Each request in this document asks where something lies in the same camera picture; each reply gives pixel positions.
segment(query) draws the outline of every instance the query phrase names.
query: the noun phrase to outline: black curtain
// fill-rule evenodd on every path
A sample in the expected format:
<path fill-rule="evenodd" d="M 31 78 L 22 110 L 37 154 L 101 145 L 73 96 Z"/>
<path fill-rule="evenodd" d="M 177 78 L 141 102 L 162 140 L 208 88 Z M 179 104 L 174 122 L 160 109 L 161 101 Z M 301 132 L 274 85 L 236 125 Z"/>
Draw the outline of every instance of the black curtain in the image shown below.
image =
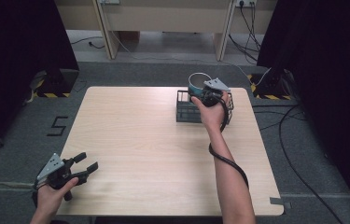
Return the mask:
<path fill-rule="evenodd" d="M 78 70 L 53 0 L 0 0 L 0 136 L 40 71 Z"/>
<path fill-rule="evenodd" d="M 258 65 L 292 72 L 316 135 L 350 188 L 350 2 L 278 0 Z"/>

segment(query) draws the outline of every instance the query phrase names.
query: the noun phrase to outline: gray carpet floor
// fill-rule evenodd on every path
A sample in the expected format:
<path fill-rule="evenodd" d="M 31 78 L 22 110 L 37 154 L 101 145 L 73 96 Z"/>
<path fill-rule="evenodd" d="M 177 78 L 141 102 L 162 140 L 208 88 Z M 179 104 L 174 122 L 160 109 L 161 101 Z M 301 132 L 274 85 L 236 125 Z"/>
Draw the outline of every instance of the gray carpet floor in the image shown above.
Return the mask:
<path fill-rule="evenodd" d="M 0 148 L 0 223 L 28 223 L 35 210 L 30 185 L 39 169 L 53 152 L 61 153 L 66 138 L 90 86 L 178 86 L 186 87 L 188 77 L 204 72 L 219 77 L 230 87 L 243 87 L 249 92 L 261 136 L 266 147 L 277 187 L 286 212 L 279 217 L 258 217 L 258 223 L 337 223 L 322 202 L 305 187 L 290 168 L 280 146 L 278 122 L 295 100 L 261 100 L 253 97 L 247 78 L 231 65 L 165 64 L 165 63 L 79 63 L 80 72 L 68 98 L 34 98 L 23 107 L 11 123 Z M 243 67 L 247 74 L 264 68 Z M 318 136 L 305 117 L 302 107 L 292 111 L 282 125 L 282 139 L 289 159 L 300 176 L 332 208 L 343 223 L 350 223 L 350 191 L 337 168 L 326 158 Z M 64 116 L 57 125 L 66 126 L 62 136 L 51 129 L 56 117 Z M 57 216 L 70 223 L 90 223 L 88 217 Z M 108 217 L 99 223 L 166 223 L 154 219 Z M 217 223 L 217 219 L 181 219 L 176 223 Z"/>

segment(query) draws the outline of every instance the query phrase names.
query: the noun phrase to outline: forearm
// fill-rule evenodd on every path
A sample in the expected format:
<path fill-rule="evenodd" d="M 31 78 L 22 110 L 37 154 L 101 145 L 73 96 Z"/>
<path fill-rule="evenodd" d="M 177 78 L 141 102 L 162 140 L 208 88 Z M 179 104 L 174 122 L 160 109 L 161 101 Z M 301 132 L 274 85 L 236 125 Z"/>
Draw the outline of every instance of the forearm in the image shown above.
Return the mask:
<path fill-rule="evenodd" d="M 40 210 L 35 210 L 35 214 L 32 217 L 30 224 L 50 224 L 51 220 L 55 215 L 48 215 Z"/>
<path fill-rule="evenodd" d="M 213 150 L 234 161 L 227 144 L 217 128 L 206 127 Z M 214 158 L 217 194 L 224 223 L 255 223 L 253 206 L 247 185 L 241 174 L 226 162 Z"/>

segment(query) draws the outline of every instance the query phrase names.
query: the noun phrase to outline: metal bracket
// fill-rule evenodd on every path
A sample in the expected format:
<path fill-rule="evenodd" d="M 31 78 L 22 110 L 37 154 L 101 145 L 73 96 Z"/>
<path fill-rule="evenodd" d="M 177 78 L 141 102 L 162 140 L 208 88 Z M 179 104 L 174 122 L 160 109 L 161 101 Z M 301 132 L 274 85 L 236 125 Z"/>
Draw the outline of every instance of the metal bracket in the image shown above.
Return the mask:
<path fill-rule="evenodd" d="M 212 88 L 213 90 L 230 91 L 230 88 L 228 88 L 222 81 L 220 81 L 218 77 L 216 79 L 205 81 L 203 84 Z"/>
<path fill-rule="evenodd" d="M 44 166 L 44 168 L 41 170 L 40 174 L 38 174 L 37 180 L 40 182 L 41 179 L 47 177 L 63 166 L 64 162 L 61 160 L 58 154 L 54 153 L 49 159 L 49 162 L 47 162 L 46 166 Z"/>

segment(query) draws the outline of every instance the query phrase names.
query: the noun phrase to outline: hand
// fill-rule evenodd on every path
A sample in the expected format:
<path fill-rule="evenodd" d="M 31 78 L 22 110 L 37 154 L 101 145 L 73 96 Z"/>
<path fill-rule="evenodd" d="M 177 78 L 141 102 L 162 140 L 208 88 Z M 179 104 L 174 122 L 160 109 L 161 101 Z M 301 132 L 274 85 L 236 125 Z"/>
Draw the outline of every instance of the hand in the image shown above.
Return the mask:
<path fill-rule="evenodd" d="M 53 189 L 49 185 L 45 185 L 38 189 L 37 209 L 32 218 L 31 223 L 50 223 L 52 218 L 61 206 L 61 202 L 65 193 L 72 189 L 78 182 L 75 177 L 67 182 L 61 189 Z"/>
<path fill-rule="evenodd" d="M 226 91 L 223 91 L 222 98 L 226 105 L 229 102 L 229 96 Z M 211 107 L 206 107 L 203 105 L 201 100 L 195 96 L 191 97 L 191 101 L 198 106 L 201 112 L 201 120 L 207 131 L 219 130 L 222 121 L 224 120 L 224 109 L 221 104 L 216 104 Z"/>

